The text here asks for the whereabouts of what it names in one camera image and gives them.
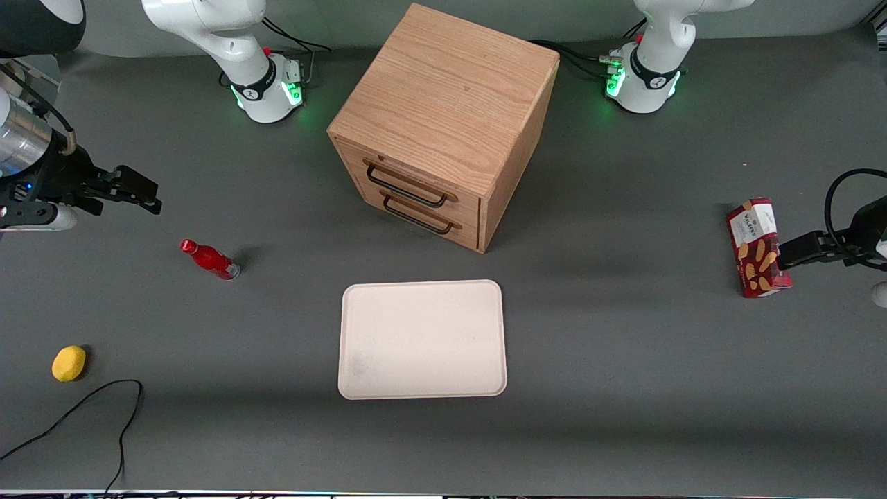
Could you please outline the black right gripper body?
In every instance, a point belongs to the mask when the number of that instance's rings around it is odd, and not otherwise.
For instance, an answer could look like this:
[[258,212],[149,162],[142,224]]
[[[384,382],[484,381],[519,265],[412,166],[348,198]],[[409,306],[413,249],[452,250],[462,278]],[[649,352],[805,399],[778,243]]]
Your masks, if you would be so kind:
[[103,202],[120,202],[109,173],[95,167],[82,149],[70,156],[47,152],[21,173],[2,177],[2,202],[51,202],[100,213]]

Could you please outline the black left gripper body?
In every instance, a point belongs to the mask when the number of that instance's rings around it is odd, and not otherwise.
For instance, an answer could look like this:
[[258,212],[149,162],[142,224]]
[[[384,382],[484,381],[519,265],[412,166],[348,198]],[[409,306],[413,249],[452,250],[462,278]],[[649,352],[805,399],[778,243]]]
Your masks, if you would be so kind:
[[851,221],[851,246],[856,262],[876,270],[886,269],[886,197],[861,207]]

